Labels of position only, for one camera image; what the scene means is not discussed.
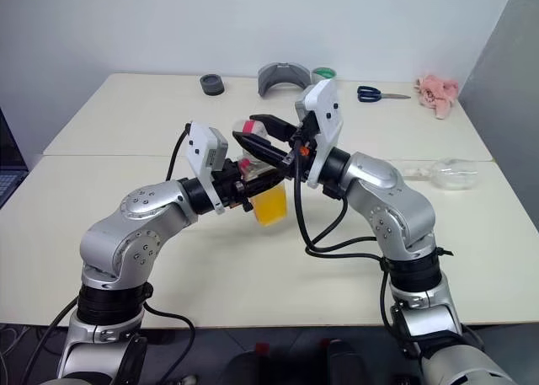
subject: pink towel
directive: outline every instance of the pink towel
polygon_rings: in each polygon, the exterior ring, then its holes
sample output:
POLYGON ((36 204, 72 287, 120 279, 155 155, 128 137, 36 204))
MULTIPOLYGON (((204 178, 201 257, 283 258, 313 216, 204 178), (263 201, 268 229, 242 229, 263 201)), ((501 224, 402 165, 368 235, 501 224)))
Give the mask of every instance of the pink towel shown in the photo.
POLYGON ((458 95, 458 82, 443 80, 434 75, 417 80, 419 102, 425 107, 435 109, 436 118, 443 120, 449 115, 451 105, 458 95))

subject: blue scissors handle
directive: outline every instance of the blue scissors handle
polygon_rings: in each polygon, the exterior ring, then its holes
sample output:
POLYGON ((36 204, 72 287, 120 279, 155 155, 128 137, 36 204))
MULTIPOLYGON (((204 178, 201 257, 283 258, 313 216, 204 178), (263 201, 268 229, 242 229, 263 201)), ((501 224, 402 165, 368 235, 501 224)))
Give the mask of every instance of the blue scissors handle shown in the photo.
POLYGON ((371 86, 359 86, 357 98, 361 103, 375 103, 382 98, 382 92, 371 86))

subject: dark floor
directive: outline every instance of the dark floor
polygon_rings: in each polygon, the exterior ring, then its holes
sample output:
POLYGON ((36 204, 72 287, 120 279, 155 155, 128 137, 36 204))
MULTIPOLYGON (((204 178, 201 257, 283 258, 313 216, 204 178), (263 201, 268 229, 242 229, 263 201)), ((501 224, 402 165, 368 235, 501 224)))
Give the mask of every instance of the dark floor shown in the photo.
MULTIPOLYGON (((539 324, 496 326, 478 331, 488 354, 519 385, 539 384, 539 324)), ((154 337, 164 331, 148 331, 154 337)), ((179 355, 188 339, 186 330, 168 331, 169 344, 150 345, 142 371, 142 384, 153 384, 179 355)), ((61 350, 65 329, 60 329, 48 343, 51 350, 61 350)), ((236 355, 253 350, 257 343, 269 344, 269 355, 278 361, 275 374, 279 384, 325 383, 323 347, 329 339, 350 342, 362 354, 375 384, 389 384, 394 373, 419 374, 417 363, 400 354, 394 340, 382 328, 278 328, 278 329, 199 329, 193 350, 178 367, 174 377, 189 374, 199 377, 200 385, 217 383, 225 365, 236 355)), ((2 350, 11 341, 1 339, 2 350)), ((36 345, 35 330, 30 330, 9 356, 9 383, 19 383, 24 365, 36 345)), ((35 366, 30 384, 44 382, 55 375, 57 356, 43 352, 35 366)))

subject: white table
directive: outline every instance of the white table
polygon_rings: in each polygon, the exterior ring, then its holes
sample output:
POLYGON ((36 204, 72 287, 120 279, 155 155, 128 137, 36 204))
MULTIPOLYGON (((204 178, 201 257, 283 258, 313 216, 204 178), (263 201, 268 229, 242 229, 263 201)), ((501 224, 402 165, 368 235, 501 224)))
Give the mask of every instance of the white table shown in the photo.
MULTIPOLYGON (((294 102, 301 90, 281 84, 260 98, 256 78, 223 78, 226 91, 206 96, 195 76, 110 75, 45 150, 45 155, 162 155, 169 156, 184 124, 190 120, 214 126, 229 140, 229 154, 240 153, 233 142, 235 120, 251 114, 273 114, 297 124, 294 102)), ((419 105, 411 83, 338 81, 344 129, 339 147, 377 158, 431 160, 492 157, 456 104, 446 120, 419 105), (360 103, 359 84, 409 100, 360 103)))
MULTIPOLYGON (((0 322, 48 324, 80 287, 84 232, 129 191, 162 181, 167 166, 167 157, 45 156, 0 210, 0 322)), ((469 324, 539 321, 539 235, 497 165, 478 168, 474 190, 409 182, 436 209, 438 244, 456 253, 441 264, 457 311, 469 324)), ((175 177, 185 175, 180 161, 175 177)), ((329 222, 321 211, 336 214, 339 203, 303 192, 314 234, 329 222)), ((237 208, 202 216, 171 239, 150 278, 151 304, 201 327, 380 324, 376 263, 306 256, 288 196, 290 215, 273 227, 237 208)), ((331 241, 369 233, 351 211, 331 241)), ((378 251, 375 243, 363 249, 378 251)))

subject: laptop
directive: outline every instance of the laptop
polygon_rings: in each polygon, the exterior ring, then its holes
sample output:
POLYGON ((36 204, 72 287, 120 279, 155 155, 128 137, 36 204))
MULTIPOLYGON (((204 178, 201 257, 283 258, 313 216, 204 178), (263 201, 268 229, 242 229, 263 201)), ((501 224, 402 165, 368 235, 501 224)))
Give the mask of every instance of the laptop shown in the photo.
POLYGON ((26 163, 0 109, 0 208, 27 174, 26 163))

